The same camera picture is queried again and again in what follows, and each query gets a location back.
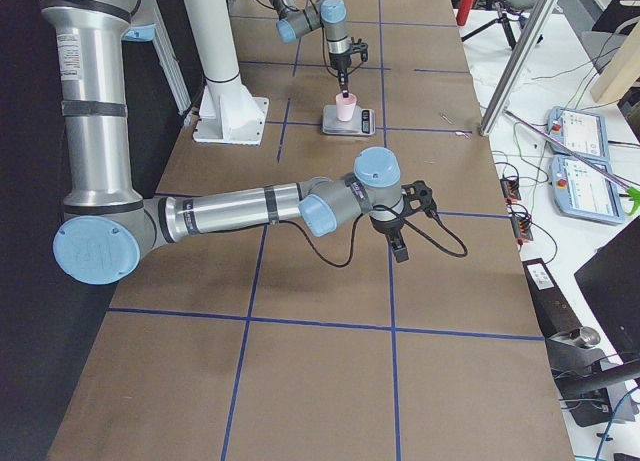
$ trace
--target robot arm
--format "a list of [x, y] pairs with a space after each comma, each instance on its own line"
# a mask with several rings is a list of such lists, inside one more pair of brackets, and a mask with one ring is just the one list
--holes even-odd
[[[193, 199], [143, 200], [131, 184], [121, 40], [144, 0], [40, 3], [56, 28], [71, 161], [72, 191], [63, 201], [66, 222], [53, 243], [66, 273], [84, 283], [108, 284], [131, 273], [152, 250], [185, 236], [296, 217], [322, 236], [365, 213], [385, 234], [396, 259], [407, 259], [400, 229], [416, 210], [407, 195], [411, 189], [400, 185], [398, 163], [386, 148], [363, 151], [353, 172], [339, 181], [313, 178]], [[325, 0], [321, 7], [338, 11], [339, 22], [328, 14], [323, 22], [328, 39], [343, 46], [347, 56], [353, 46], [346, 41], [344, 4]], [[233, 44], [225, 48], [233, 51]]]
[[[399, 235], [397, 220], [406, 208], [395, 155], [386, 148], [372, 147], [360, 153], [353, 172], [340, 181], [313, 178], [198, 198], [155, 198], [145, 200], [140, 211], [72, 217], [55, 236], [54, 255], [75, 279], [107, 284], [131, 273], [151, 250], [186, 236], [298, 217], [315, 236], [323, 236], [368, 213], [376, 230], [390, 239], [390, 235]], [[146, 223], [136, 222], [140, 215]]]
[[324, 29], [329, 63], [338, 73], [342, 96], [349, 97], [349, 68], [351, 56], [360, 54], [364, 63], [368, 59], [368, 46], [361, 39], [357, 42], [347, 31], [347, 9], [343, 0], [317, 0], [305, 9], [296, 7], [294, 0], [269, 0], [278, 13], [276, 23], [280, 38], [291, 43], [320, 27]]

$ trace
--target digital scale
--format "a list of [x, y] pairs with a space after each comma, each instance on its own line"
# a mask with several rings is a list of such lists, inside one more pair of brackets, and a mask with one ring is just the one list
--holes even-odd
[[[611, 173], [608, 161], [594, 162]], [[564, 214], [608, 224], [625, 221], [617, 188], [594, 169], [575, 158], [556, 155], [551, 160], [556, 205]]]
[[[555, 106], [549, 112], [547, 132], [572, 151], [599, 161], [609, 160], [609, 140], [601, 114]], [[565, 154], [553, 144], [551, 149], [556, 154]]]
[[371, 136], [376, 132], [373, 109], [356, 106], [351, 121], [340, 121], [335, 104], [328, 104], [322, 111], [322, 132], [340, 136]]

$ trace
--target black monitor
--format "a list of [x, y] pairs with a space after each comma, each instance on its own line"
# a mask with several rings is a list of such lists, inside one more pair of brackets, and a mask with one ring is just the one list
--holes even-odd
[[640, 353], [640, 218], [575, 274], [587, 304], [624, 361]]

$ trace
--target blue cable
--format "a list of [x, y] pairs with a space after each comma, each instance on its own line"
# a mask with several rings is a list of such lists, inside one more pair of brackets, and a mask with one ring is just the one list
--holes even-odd
[[618, 401], [618, 404], [616, 404], [616, 407], [613, 409], [613, 413], [611, 413], [611, 419], [607, 423], [607, 427], [605, 428], [604, 433], [602, 434], [602, 438], [600, 438], [600, 444], [598, 444], [598, 451], [596, 452], [596, 457], [594, 459], [596, 460], [600, 459], [600, 453], [602, 452], [602, 448], [604, 447], [604, 442], [607, 440], [607, 437], [609, 436], [609, 430], [611, 429], [611, 425], [613, 424], [614, 419], [616, 419], [616, 415], [618, 414], [618, 411], [620, 411], [620, 407], [622, 406], [622, 403], [624, 402], [625, 399], [631, 396], [631, 394], [637, 391], [638, 389], [640, 389], [640, 386], [636, 386], [635, 388], [627, 391], [627, 393], [622, 398], [620, 398], [620, 401]]

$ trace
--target red fire extinguisher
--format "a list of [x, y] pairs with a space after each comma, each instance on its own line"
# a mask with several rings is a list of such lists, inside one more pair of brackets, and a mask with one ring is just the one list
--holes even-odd
[[460, 1], [460, 5], [458, 6], [458, 15], [456, 16], [456, 22], [458, 23], [458, 26], [464, 26], [467, 23], [469, 11], [471, 11], [471, 7], [473, 6], [474, 1], [475, 0]]

